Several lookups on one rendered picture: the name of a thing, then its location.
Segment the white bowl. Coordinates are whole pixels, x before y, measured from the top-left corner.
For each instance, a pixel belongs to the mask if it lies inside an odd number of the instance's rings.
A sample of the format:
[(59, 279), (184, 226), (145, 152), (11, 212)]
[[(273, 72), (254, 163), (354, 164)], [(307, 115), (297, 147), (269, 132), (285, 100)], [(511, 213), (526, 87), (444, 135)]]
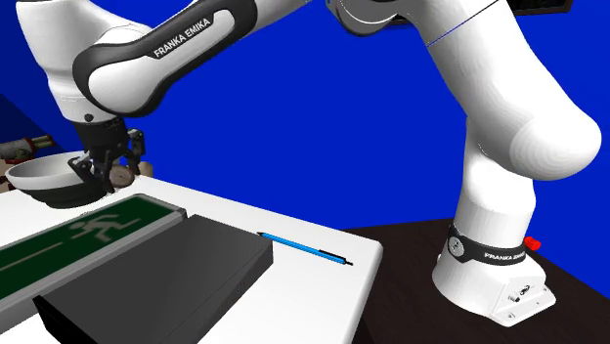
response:
[(68, 164), (83, 155), (70, 151), (35, 158), (11, 167), (5, 176), (17, 190), (52, 208), (87, 205), (108, 193), (102, 186), (85, 183)]

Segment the green exit sign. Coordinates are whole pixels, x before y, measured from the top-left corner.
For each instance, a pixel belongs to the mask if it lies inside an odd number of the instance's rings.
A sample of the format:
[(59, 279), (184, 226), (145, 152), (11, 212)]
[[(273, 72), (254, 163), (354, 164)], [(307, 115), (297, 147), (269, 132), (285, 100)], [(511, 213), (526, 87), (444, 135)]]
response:
[(186, 219), (184, 208), (136, 193), (0, 246), (0, 334), (37, 313), (34, 297)]

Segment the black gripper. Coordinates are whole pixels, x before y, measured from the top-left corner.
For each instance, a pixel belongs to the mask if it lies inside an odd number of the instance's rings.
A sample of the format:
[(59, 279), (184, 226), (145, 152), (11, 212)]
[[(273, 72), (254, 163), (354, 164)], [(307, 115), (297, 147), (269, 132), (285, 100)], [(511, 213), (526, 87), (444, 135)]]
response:
[(146, 153), (141, 130), (133, 128), (127, 132), (120, 117), (97, 123), (73, 122), (73, 126), (86, 152), (70, 158), (67, 165), (84, 184), (113, 194), (115, 188), (109, 180), (109, 171), (124, 155), (129, 169), (135, 175), (141, 174), (139, 164)]

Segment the dark grey flat box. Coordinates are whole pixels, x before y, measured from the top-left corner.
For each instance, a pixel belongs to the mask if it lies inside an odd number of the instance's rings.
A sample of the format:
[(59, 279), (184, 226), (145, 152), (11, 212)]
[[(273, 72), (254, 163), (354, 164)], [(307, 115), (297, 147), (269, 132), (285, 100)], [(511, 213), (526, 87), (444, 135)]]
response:
[(198, 344), (273, 261), (269, 239), (193, 215), (33, 303), (61, 344)]

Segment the red and green bottle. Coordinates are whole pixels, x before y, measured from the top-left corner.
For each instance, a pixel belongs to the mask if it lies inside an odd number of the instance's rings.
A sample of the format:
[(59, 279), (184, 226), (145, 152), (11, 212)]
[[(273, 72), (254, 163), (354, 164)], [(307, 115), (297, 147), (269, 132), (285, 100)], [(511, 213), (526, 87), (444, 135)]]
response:
[(19, 164), (34, 158), (40, 149), (56, 144), (51, 135), (36, 138), (22, 138), (0, 144), (0, 159), (8, 164)]

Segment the blue pen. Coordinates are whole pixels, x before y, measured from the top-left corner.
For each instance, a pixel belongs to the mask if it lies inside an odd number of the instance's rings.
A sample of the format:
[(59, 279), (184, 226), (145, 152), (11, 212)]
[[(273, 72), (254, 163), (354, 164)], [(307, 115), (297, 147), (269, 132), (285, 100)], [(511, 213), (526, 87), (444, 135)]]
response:
[(336, 254), (328, 252), (328, 251), (324, 251), (324, 250), (321, 250), (321, 249), (318, 249), (318, 248), (313, 248), (313, 247), (310, 247), (310, 246), (307, 246), (307, 245), (304, 245), (304, 244), (301, 244), (301, 243), (298, 243), (298, 242), (295, 242), (295, 241), (292, 241), (292, 240), (288, 240), (286, 238), (282, 238), (282, 237), (279, 237), (279, 236), (274, 236), (274, 235), (271, 235), (271, 234), (268, 234), (268, 233), (257, 232), (257, 234), (260, 237), (265, 237), (267, 239), (270, 239), (273, 242), (277, 242), (277, 243), (283, 244), (285, 246), (288, 246), (288, 247), (291, 247), (291, 248), (295, 248), (295, 249), (300, 250), (302, 252), (306, 252), (306, 253), (309, 253), (309, 254), (312, 254), (312, 255), (315, 255), (315, 256), (327, 259), (329, 261), (335, 262), (335, 263), (340, 264), (340, 265), (348, 265), (348, 266), (352, 266), (353, 265), (353, 263), (348, 261), (345, 257), (336, 255)]

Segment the brown round disc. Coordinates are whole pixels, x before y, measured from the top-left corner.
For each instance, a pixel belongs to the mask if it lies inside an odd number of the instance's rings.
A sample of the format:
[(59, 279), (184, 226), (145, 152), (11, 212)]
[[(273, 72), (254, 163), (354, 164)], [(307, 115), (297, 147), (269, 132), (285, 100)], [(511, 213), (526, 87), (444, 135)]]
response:
[(116, 189), (129, 187), (135, 181), (135, 174), (126, 166), (115, 164), (109, 171), (109, 181)]

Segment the dark brown robot stand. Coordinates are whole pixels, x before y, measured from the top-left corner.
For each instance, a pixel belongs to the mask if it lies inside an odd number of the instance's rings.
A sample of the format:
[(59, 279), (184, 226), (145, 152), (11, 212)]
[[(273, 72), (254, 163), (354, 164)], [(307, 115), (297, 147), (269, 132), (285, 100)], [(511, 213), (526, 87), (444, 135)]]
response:
[(610, 344), (610, 299), (538, 253), (555, 305), (512, 327), (457, 307), (435, 288), (449, 220), (358, 228), (383, 253), (353, 344)]

